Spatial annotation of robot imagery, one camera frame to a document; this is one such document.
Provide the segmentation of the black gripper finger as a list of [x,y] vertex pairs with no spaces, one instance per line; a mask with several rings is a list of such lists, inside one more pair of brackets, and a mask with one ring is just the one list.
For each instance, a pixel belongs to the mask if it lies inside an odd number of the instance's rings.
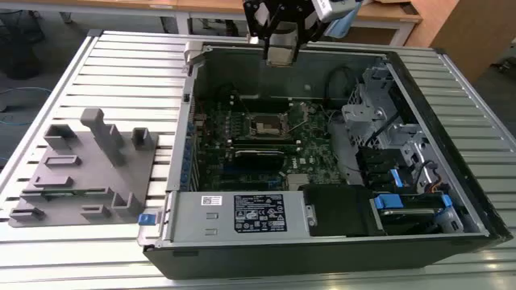
[[295,44],[295,58],[298,59],[299,51],[308,42],[316,42],[326,30],[326,23],[318,16],[314,19],[298,20],[298,38]]
[[282,1],[243,1],[248,31],[264,41],[263,59],[268,59],[271,37],[280,23]]

